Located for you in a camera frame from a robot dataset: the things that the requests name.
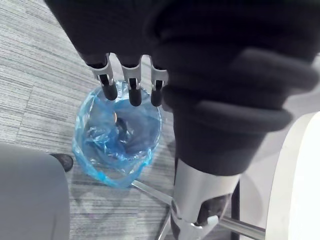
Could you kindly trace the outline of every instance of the blue plastic bag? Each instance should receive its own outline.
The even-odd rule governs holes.
[[[142,103],[135,107],[129,102],[127,84],[117,81],[116,87],[114,101],[105,98],[101,87],[86,97],[76,117],[72,151],[86,174],[125,188],[150,164],[162,122],[144,89]]]

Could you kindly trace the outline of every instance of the office floor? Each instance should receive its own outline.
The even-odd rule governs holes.
[[[2,0],[0,19],[0,141],[70,154],[78,107],[99,83],[43,1]],[[142,61],[142,86],[150,91],[150,62],[147,57]],[[111,63],[115,78],[121,79],[114,55]],[[173,117],[164,111],[162,117],[160,145],[140,180],[172,194]],[[67,179],[71,240],[155,239],[167,213],[164,204],[134,188],[100,184],[77,164]],[[230,232],[217,227],[206,239],[228,240]]]

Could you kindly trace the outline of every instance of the black shoe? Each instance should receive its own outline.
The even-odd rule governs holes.
[[[70,155],[64,153],[51,153],[50,155],[58,159],[66,173],[72,169],[74,160]]]

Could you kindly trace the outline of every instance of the black fabric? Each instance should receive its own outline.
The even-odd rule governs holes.
[[[123,56],[117,54],[116,56],[118,60],[120,61],[121,65],[127,67],[127,68],[134,68],[139,65],[141,55],[130,55],[130,56]]]
[[[167,69],[177,156],[215,175],[242,173],[282,109],[310,91],[319,5],[274,1],[46,1],[87,64],[149,54]]]

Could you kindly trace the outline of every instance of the trash bag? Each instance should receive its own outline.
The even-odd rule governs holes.
[[[83,171],[115,188],[128,187],[151,163],[162,121],[150,95],[141,89],[142,103],[132,106],[124,81],[110,101],[97,87],[82,103],[75,121],[72,152]]]

